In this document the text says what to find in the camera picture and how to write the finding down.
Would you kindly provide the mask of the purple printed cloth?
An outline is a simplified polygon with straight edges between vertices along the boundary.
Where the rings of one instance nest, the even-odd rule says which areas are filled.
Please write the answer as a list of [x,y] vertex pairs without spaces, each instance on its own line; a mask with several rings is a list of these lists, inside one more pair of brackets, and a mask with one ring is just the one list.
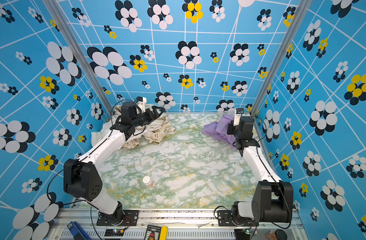
[[211,136],[214,140],[228,143],[233,149],[235,147],[235,136],[228,135],[228,125],[234,120],[234,116],[223,115],[218,122],[204,125],[202,133]]

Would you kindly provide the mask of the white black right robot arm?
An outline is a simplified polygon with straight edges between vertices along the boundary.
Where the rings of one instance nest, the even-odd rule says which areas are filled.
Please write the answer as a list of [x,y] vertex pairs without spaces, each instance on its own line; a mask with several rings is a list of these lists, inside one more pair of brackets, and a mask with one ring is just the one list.
[[233,222],[237,226],[260,222],[290,224],[292,222],[294,189],[291,183],[284,182],[274,172],[269,163],[261,156],[259,140],[253,138],[252,117],[237,114],[228,125],[227,134],[235,137],[235,147],[247,161],[257,186],[251,201],[234,202]]

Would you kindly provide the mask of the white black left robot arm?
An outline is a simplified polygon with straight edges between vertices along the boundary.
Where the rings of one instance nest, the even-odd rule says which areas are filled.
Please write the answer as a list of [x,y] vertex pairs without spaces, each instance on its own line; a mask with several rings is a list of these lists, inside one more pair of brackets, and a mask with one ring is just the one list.
[[163,107],[146,108],[145,104],[143,99],[123,103],[121,115],[108,134],[84,155],[75,160],[69,159],[64,165],[64,192],[87,201],[99,211],[100,217],[113,221],[115,225],[124,217],[123,206],[104,190],[99,169],[114,151],[137,136],[137,127],[146,127],[165,112]]

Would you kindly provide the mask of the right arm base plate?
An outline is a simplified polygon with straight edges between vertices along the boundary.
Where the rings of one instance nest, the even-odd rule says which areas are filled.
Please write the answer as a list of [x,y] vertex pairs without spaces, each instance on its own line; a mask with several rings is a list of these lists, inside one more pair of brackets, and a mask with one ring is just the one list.
[[226,209],[217,209],[213,212],[215,219],[218,221],[219,227],[244,227],[254,228],[259,223],[252,218],[237,218],[232,211]]

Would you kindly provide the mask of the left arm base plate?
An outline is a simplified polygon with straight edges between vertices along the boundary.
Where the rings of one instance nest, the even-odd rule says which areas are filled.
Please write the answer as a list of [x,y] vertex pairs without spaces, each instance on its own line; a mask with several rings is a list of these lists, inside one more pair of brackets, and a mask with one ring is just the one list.
[[107,215],[99,212],[97,226],[136,226],[139,218],[139,212],[139,210],[124,210],[114,213],[113,215]]

